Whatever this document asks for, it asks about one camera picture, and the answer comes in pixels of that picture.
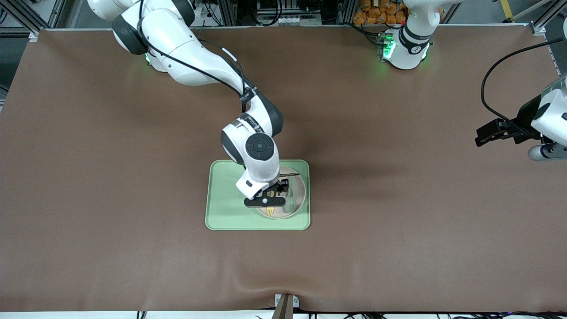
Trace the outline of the cream round plate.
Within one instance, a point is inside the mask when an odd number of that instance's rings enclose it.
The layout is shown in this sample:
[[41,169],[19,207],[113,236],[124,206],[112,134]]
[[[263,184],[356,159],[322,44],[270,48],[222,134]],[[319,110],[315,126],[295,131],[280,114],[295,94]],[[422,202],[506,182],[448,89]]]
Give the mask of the cream round plate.
[[[285,173],[299,173],[298,171],[292,169],[291,167],[287,167],[287,166],[281,166],[280,169],[280,174],[285,174]],[[294,212],[293,214],[290,214],[286,211],[285,206],[283,207],[275,207],[275,218],[272,219],[285,219],[285,218],[289,218],[292,215],[296,214],[299,212],[300,208],[303,207],[303,205],[305,204],[306,200],[307,200],[307,186],[306,183],[303,180],[303,177],[300,175],[300,179],[299,178],[289,178],[289,189],[292,188],[295,191],[295,196],[296,196],[296,212]],[[264,207],[259,207],[257,208],[257,210],[265,215],[265,210],[266,208]]]

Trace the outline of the light green rectangular tray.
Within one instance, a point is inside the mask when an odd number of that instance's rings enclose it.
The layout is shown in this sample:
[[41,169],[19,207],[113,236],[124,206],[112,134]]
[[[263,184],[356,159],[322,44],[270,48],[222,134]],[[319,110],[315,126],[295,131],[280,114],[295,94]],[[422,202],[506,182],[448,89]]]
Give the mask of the light green rectangular tray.
[[235,186],[244,169],[230,160],[215,161],[210,166],[205,224],[210,230],[306,230],[311,222],[310,167],[304,160],[281,160],[281,166],[298,171],[307,186],[307,200],[299,212],[285,219],[272,219],[257,208],[244,204],[244,197]]

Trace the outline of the brown table mat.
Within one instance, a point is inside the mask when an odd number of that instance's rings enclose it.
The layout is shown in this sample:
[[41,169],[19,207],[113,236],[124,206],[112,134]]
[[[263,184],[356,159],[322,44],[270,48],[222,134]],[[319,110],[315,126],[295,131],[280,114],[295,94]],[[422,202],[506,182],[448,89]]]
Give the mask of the brown table mat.
[[567,161],[476,147],[489,67],[530,28],[442,26],[399,71],[350,27],[211,28],[310,166],[299,232],[212,231],[209,169],[240,112],[110,31],[41,31],[0,112],[0,311],[567,311]]

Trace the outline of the bag of orange items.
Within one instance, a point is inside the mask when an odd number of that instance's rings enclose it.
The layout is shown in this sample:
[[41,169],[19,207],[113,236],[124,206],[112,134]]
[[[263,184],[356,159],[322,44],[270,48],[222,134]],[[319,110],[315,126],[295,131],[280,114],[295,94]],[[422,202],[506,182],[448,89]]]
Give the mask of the bag of orange items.
[[411,10],[401,1],[357,0],[352,24],[397,26],[405,24]]

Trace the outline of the aluminium frame strut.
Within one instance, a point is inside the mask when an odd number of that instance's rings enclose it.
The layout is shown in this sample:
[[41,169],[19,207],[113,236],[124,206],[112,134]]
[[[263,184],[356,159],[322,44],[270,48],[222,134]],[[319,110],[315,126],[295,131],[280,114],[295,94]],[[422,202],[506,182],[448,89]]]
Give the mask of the aluminium frame strut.
[[72,0],[0,0],[0,39],[35,39],[64,24]]
[[534,36],[543,36],[545,34],[545,26],[567,6],[567,0],[539,0],[537,3],[537,5],[545,4],[549,6],[543,14],[537,20],[530,22],[531,32]]

